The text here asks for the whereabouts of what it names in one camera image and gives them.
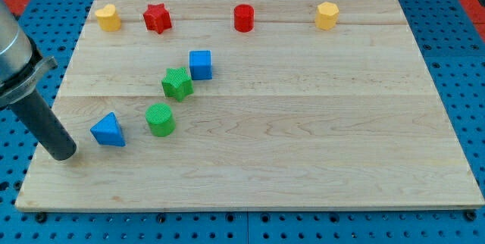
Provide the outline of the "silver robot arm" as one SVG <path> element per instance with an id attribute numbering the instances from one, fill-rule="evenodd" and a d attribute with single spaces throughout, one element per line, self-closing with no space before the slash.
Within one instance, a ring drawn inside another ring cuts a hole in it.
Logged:
<path id="1" fill-rule="evenodd" d="M 30 95 L 47 72 L 57 66 L 53 56 L 40 53 L 1 1 L 1 107 Z"/>

